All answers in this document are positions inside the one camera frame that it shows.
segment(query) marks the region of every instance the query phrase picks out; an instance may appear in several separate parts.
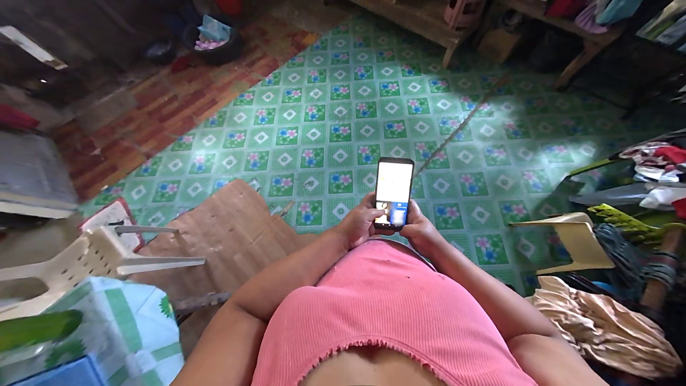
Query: pink tank top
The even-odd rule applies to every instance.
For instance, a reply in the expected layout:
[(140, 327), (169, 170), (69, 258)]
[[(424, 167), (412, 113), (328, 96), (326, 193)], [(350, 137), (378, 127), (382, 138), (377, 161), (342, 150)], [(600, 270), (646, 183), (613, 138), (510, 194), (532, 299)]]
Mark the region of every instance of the pink tank top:
[(408, 355), (448, 385), (535, 385), (474, 298), (400, 244), (370, 240), (271, 318), (253, 385), (296, 386), (351, 346)]

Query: cream plastic chair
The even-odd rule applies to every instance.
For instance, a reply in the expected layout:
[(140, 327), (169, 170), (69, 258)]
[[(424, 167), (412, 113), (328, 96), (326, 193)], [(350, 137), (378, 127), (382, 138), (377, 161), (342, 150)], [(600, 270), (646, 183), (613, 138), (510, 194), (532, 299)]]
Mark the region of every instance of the cream plastic chair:
[(528, 227), (531, 225), (550, 225), (555, 228), (562, 244), (567, 248), (573, 262), (567, 265), (553, 266), (539, 269), (537, 275), (553, 272), (579, 271), (581, 269), (609, 269), (615, 263), (598, 243), (593, 233), (593, 221), (588, 214), (574, 212), (561, 216), (546, 218), (545, 220), (511, 223), (513, 227)]
[(0, 282), (26, 277), (42, 280), (48, 290), (33, 299), (0, 308), (0, 321), (40, 314), (88, 276), (124, 277), (132, 273), (201, 265), (204, 258), (162, 258), (133, 253), (119, 234), (177, 232), (174, 228), (120, 225), (85, 231), (54, 258), (36, 264), (0, 269)]

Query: woman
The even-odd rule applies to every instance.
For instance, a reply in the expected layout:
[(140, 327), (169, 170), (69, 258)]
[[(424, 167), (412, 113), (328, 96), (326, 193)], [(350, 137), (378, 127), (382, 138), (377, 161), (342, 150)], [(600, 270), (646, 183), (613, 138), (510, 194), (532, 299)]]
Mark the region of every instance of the woman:
[(438, 272), (370, 239), (374, 198), (239, 288), (173, 385), (606, 385), (414, 201), (400, 235)]

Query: hand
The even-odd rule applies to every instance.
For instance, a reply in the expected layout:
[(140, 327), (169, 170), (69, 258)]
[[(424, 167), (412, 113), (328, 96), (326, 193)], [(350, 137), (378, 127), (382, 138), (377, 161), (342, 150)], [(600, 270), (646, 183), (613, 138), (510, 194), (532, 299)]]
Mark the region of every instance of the hand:
[(407, 238), (414, 250), (431, 258), (436, 246), (445, 242), (445, 239), (438, 233), (434, 224), (422, 214), (415, 200), (410, 200), (408, 209), (407, 222), (400, 231), (400, 236)]
[(347, 249), (357, 248), (367, 241), (371, 236), (382, 234), (391, 236), (394, 231), (379, 230), (374, 228), (374, 219), (380, 217), (385, 212), (374, 208), (376, 193), (367, 194), (362, 202), (353, 208), (343, 220), (332, 230), (345, 236), (348, 245)]

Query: red brick pattern flooring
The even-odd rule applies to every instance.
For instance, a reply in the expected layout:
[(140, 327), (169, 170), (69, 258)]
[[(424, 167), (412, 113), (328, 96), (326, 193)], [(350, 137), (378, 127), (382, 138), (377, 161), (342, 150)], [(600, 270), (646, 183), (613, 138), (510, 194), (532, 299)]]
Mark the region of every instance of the red brick pattern flooring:
[(130, 90), (138, 106), (113, 123), (86, 135), (72, 121), (51, 134), (82, 200), (126, 177), (318, 38), (272, 16), (247, 25), (241, 36), (239, 60), (212, 67), (194, 58), (195, 67), (178, 73), (165, 67)]

